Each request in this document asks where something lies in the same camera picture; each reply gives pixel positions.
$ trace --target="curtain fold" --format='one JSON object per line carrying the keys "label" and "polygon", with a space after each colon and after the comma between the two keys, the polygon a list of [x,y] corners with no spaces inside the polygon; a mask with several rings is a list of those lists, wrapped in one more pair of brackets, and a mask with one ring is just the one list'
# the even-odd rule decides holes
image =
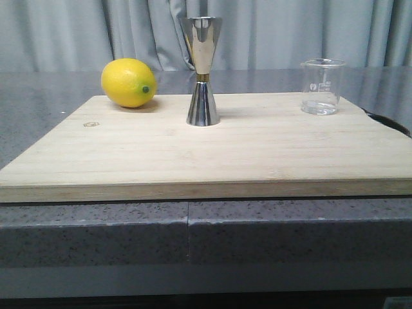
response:
{"label": "curtain fold", "polygon": [[0,71],[100,71],[134,57],[193,70],[179,18],[223,26],[214,70],[412,66],[411,0],[1,0]]}

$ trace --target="jigger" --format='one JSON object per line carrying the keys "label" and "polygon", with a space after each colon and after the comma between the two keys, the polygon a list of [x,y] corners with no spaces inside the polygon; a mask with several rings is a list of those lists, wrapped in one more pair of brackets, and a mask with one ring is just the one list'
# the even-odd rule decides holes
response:
{"label": "jigger", "polygon": [[187,49],[196,70],[196,85],[186,122],[212,126],[220,121],[210,84],[210,72],[222,19],[219,17],[181,18]]}

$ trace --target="jigger brass band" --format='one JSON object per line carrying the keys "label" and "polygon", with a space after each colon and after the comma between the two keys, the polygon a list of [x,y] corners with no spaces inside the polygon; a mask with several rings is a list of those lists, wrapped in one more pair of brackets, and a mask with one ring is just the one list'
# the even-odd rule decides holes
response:
{"label": "jigger brass band", "polygon": [[208,82],[209,74],[196,74],[196,81],[197,82]]}

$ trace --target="wooden cutting board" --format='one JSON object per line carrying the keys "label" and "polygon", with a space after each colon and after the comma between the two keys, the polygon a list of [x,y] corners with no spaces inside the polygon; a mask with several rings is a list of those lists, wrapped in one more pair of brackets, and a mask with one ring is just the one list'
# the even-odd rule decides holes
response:
{"label": "wooden cutting board", "polygon": [[92,97],[0,171],[0,201],[412,194],[412,139],[344,98],[303,113],[301,96],[216,94],[211,127],[186,124],[190,95]]}

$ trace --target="jigger cup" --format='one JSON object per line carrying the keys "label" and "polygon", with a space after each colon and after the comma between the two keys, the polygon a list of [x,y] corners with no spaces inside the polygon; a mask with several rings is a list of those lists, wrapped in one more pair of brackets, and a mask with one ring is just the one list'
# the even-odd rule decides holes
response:
{"label": "jigger cup", "polygon": [[196,70],[196,85],[186,120],[193,126],[213,126],[220,121],[210,84],[210,72],[221,23],[219,17],[180,19],[186,46]]}

